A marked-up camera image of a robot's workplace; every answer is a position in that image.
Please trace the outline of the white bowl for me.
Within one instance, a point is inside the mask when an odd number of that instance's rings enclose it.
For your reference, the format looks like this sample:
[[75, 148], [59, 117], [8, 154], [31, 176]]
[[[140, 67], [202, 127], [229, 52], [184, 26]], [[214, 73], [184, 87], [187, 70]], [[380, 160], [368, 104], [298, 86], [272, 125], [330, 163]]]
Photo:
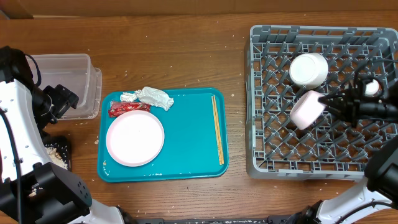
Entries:
[[326, 58], [318, 53], [295, 57], [289, 67], [290, 79], [298, 86], [311, 90], [320, 86], [328, 75]]

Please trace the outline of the large white plate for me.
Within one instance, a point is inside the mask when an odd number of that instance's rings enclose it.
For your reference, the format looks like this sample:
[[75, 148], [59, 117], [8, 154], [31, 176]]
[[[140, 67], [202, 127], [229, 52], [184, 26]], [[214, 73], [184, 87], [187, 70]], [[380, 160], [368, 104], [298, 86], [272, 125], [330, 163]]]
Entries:
[[150, 112], [129, 111], [118, 116], [106, 133], [106, 148], [118, 163], [143, 166], [161, 152], [165, 132], [159, 119]]

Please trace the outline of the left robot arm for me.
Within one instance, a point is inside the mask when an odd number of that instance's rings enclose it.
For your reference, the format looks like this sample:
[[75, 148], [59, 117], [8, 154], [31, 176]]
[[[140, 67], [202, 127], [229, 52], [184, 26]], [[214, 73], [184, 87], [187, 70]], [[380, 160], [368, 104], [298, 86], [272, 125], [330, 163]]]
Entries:
[[1, 48], [1, 211], [18, 223], [134, 223], [120, 207], [94, 199], [84, 181], [54, 164], [43, 144], [78, 96], [62, 85], [39, 88], [30, 56]]

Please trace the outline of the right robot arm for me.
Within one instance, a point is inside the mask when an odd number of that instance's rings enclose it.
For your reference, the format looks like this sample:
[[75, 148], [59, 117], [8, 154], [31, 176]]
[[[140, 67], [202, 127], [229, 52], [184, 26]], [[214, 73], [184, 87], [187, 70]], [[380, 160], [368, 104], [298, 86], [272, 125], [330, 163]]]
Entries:
[[[345, 90], [329, 95], [310, 90], [293, 106], [290, 119], [299, 129], [309, 127], [324, 111], [354, 128], [364, 119], [396, 123], [397, 85], [387, 90], [379, 82], [380, 90], [367, 96], [366, 85], [374, 79], [355, 72]], [[286, 222], [354, 223], [384, 209], [397, 209], [397, 138], [385, 143], [368, 160], [364, 177], [355, 186], [333, 199], [308, 206]]]

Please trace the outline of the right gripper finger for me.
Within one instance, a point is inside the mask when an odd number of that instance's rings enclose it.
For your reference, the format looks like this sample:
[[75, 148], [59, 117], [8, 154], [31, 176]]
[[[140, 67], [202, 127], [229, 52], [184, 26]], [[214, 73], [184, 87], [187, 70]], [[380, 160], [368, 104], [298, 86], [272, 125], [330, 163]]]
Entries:
[[346, 93], [335, 93], [319, 97], [318, 102], [324, 105], [344, 105], [349, 100], [350, 96]]
[[338, 120], [346, 120], [346, 110], [342, 107], [326, 106], [325, 110], [335, 116]]

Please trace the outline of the rice and peanut shells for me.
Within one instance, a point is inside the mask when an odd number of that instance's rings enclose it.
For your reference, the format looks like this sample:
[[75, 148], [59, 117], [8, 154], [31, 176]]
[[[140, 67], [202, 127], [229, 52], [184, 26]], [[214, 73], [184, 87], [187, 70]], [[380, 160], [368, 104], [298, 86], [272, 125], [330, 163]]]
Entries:
[[[51, 158], [52, 162], [64, 169], [68, 169], [68, 164], [65, 159], [61, 157], [61, 154], [57, 152], [56, 147], [52, 146], [46, 146], [46, 151], [49, 157]], [[34, 197], [38, 194], [39, 191], [41, 191], [43, 188], [42, 187], [33, 187], [31, 193], [28, 195], [29, 198]]]

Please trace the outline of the large white tissue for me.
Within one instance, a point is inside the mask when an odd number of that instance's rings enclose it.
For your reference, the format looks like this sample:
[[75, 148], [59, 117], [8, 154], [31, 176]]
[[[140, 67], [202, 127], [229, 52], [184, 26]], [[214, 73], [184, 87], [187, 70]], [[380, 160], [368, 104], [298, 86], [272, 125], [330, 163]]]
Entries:
[[165, 111], [168, 111], [174, 104], [174, 99], [169, 97], [166, 92], [149, 86], [136, 90], [134, 94], [140, 102], [163, 108]]

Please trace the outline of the white cup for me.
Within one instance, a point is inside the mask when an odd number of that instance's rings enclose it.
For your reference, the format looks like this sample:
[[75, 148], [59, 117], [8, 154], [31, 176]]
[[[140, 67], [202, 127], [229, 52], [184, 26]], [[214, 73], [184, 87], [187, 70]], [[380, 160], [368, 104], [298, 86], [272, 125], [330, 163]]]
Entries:
[[376, 79], [373, 79], [370, 83], [366, 84], [364, 94], [366, 96], [375, 96], [379, 91], [379, 83]]

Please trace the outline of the red snack wrapper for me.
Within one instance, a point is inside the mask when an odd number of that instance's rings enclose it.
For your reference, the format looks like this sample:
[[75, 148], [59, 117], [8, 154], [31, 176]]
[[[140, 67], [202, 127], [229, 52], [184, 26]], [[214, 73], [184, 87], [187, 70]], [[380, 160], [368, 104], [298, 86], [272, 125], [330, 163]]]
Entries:
[[110, 118], [117, 118], [118, 116], [127, 113], [129, 111], [146, 111], [150, 112], [151, 105], [141, 102], [123, 102], [123, 101], [112, 101], [108, 114]]

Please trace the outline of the small white tissue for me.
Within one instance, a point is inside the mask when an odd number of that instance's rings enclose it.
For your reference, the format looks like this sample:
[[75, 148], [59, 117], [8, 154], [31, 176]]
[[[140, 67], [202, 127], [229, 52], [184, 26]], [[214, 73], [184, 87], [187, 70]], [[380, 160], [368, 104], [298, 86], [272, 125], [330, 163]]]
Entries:
[[134, 102], [137, 100], [137, 96], [135, 93], [128, 93], [128, 92], [123, 92], [120, 96], [120, 101], [123, 102]]

